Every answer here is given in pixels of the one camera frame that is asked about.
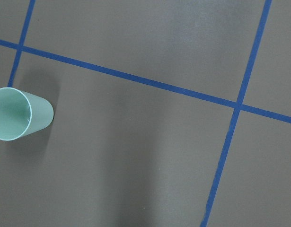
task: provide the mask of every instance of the gray floor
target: gray floor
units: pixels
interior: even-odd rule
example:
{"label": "gray floor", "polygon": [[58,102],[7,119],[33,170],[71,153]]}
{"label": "gray floor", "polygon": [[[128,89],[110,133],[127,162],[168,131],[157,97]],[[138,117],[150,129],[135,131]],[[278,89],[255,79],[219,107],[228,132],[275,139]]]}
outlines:
{"label": "gray floor", "polygon": [[[24,46],[236,101],[264,0],[39,1]],[[18,43],[29,1],[0,1]],[[0,45],[0,87],[16,50]],[[0,227],[200,226],[233,108],[22,52],[53,123],[0,141]],[[272,3],[245,104],[291,117],[291,0]],[[291,227],[291,124],[242,111],[207,226]]]}

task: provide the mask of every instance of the blue line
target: blue line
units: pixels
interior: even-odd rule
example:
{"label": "blue line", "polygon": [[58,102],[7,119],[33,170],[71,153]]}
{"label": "blue line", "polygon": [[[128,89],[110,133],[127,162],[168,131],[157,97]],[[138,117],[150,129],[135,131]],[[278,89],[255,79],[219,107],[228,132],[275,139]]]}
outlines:
{"label": "blue line", "polygon": [[17,52],[15,55],[11,75],[9,77],[8,87],[12,87],[13,83],[14,83],[14,77],[15,77],[15,74],[16,74],[16,71],[17,71],[17,68],[19,65],[22,47],[23,47],[24,41],[26,39],[27,29],[28,29],[28,26],[29,26],[29,23],[31,20],[34,4],[35,4],[35,0],[30,0],[30,3],[29,3],[28,8],[27,8],[27,12],[26,12],[26,19],[25,19],[23,27],[22,27],[19,44],[17,46]]}
{"label": "blue line", "polygon": [[255,60],[256,60],[256,55],[258,53],[259,45],[260,45],[260,42],[261,42],[261,38],[262,38],[262,35],[263,35],[263,31],[264,31],[264,27],[265,27],[265,24],[266,24],[266,21],[267,21],[268,12],[269,12],[271,3],[272,3],[271,0],[266,0],[265,4],[264,4],[264,8],[263,8],[261,19],[260,19],[260,22],[259,22],[259,26],[258,26],[258,29],[257,29],[257,32],[256,32],[256,36],[255,36],[255,40],[254,40],[254,43],[253,43],[253,47],[252,47],[252,50],[251,50],[251,53],[250,53],[250,56],[249,56],[249,59],[248,59],[247,67],[246,67],[246,70],[245,70],[245,74],[244,74],[244,77],[243,77],[243,80],[242,80],[242,84],[241,84],[241,88],[240,88],[240,91],[239,91],[239,95],[238,95],[238,98],[237,98],[237,105],[236,105],[236,107],[235,107],[235,109],[233,111],[233,115],[232,115],[231,120],[230,120],[229,130],[227,132],[227,135],[226,135],[226,138],[225,138],[225,142],[224,142],[224,145],[223,145],[223,148],[222,148],[222,152],[221,152],[221,156],[220,156],[220,159],[219,159],[219,162],[218,162],[218,166],[217,166],[217,170],[216,170],[216,173],[215,173],[215,177],[214,177],[214,180],[213,180],[213,183],[212,183],[212,187],[211,187],[211,190],[210,190],[210,194],[208,196],[208,200],[207,200],[207,203],[206,203],[205,214],[204,214],[203,220],[202,220],[202,222],[200,224],[200,227],[206,227],[207,226],[207,223],[208,223],[208,220],[209,220],[209,216],[210,216],[211,211],[212,211],[212,206],[213,206],[213,203],[214,203],[214,200],[215,200],[215,197],[216,197],[217,189],[218,189],[219,182],[220,182],[220,179],[221,179],[222,171],[224,169],[224,165],[225,165],[225,162],[226,162],[226,158],[227,158],[227,154],[228,154],[228,151],[229,151],[229,148],[230,148],[230,144],[231,144],[231,141],[232,141],[232,138],[233,138],[233,135],[234,135],[235,127],[236,127],[237,122],[238,122],[239,113],[240,113],[241,106],[243,104],[243,100],[244,100],[244,97],[245,97],[245,94],[246,94],[246,90],[247,90],[248,83],[249,83],[249,80],[250,80],[251,72],[252,72],[252,69],[254,67],[254,63],[255,63]]}
{"label": "blue line", "polygon": [[115,76],[115,77],[119,77],[119,78],[123,78],[123,79],[127,79],[127,80],[131,80],[131,81],[135,81],[141,84],[146,84],[152,87],[157,87],[157,88],[161,88],[163,90],[167,90],[167,91],[171,91],[171,92],[175,92],[175,93],[179,93],[185,96],[190,96],[190,97],[194,97],[194,98],[198,98],[201,100],[205,100],[205,101],[209,101],[212,103],[216,103],[216,104],[220,104],[220,105],[224,105],[224,106],[228,106],[228,107],[232,107],[234,108],[236,106],[236,103],[233,101],[229,101],[223,98],[218,98],[218,97],[214,97],[214,96],[210,96],[207,94],[203,94],[200,92],[196,92],[196,91],[191,91],[188,89],[184,89],[181,87],[176,87],[173,85],[169,85],[169,84],[165,84],[162,82],[158,82],[155,80],[151,80],[151,79],[147,79],[147,78],[143,78],[143,77],[138,77],[132,74],[128,74],[125,72],[120,72],[120,71],[116,71],[116,70],[112,70],[109,68],[105,68],[102,66],[98,66],[98,65],[94,65],[91,63],[87,63],[84,61],[79,61],[76,59],[72,59],[72,58],[68,58],[68,57],[64,57],[64,56],[60,56],[54,53],[49,53],[49,52],[45,52],[45,51],[41,51],[41,50],[37,50],[31,47],[26,47],[24,46],[22,48],[22,51],[27,52],[27,53],[31,53],[31,54],[35,54],[41,57],[45,57],[45,58],[49,58],[49,59],[53,59],[56,61],[61,61],[64,63],[68,63],[71,65],[76,65],[82,68],[86,68],[89,70],[93,70],[93,71],[97,71],[97,72],[102,72],[111,76]]}
{"label": "blue line", "polygon": [[18,47],[17,44],[14,44],[14,43],[11,43],[11,42],[8,42],[8,41],[4,41],[4,40],[1,40],[1,39],[0,39],[0,46],[5,46],[5,47],[8,47],[8,48],[12,48],[12,49],[17,49],[17,47]]}
{"label": "blue line", "polygon": [[241,110],[243,111],[247,111],[253,114],[257,114],[257,115],[261,115],[264,117],[269,117],[269,118],[273,118],[282,122],[287,122],[291,124],[291,117],[283,115],[283,114],[279,114],[279,113],[274,113],[268,110],[263,110],[263,109],[259,109],[253,106],[249,106],[249,105],[242,105],[241,106]]}

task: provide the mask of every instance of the plastic cup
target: plastic cup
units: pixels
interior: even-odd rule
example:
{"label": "plastic cup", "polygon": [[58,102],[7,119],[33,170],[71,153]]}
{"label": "plastic cup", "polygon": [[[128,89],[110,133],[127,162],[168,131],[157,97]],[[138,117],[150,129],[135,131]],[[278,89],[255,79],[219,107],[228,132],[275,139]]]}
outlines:
{"label": "plastic cup", "polygon": [[0,88],[0,140],[15,140],[46,128],[53,120],[44,98],[12,87]]}

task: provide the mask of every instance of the cup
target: cup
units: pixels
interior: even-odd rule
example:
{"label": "cup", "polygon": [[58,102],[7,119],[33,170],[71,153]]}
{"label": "cup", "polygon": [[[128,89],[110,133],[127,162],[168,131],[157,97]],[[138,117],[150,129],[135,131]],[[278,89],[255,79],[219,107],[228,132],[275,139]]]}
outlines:
{"label": "cup", "polygon": [[15,140],[44,129],[53,117],[53,107],[46,99],[12,87],[0,88],[0,140]]}

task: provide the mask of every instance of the mint green plastic cup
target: mint green plastic cup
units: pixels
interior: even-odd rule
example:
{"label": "mint green plastic cup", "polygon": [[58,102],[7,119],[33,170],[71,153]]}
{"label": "mint green plastic cup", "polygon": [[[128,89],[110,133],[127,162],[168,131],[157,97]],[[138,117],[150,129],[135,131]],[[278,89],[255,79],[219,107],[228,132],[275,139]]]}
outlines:
{"label": "mint green plastic cup", "polygon": [[53,120],[44,98],[12,87],[0,88],[0,140],[15,140],[46,128]]}

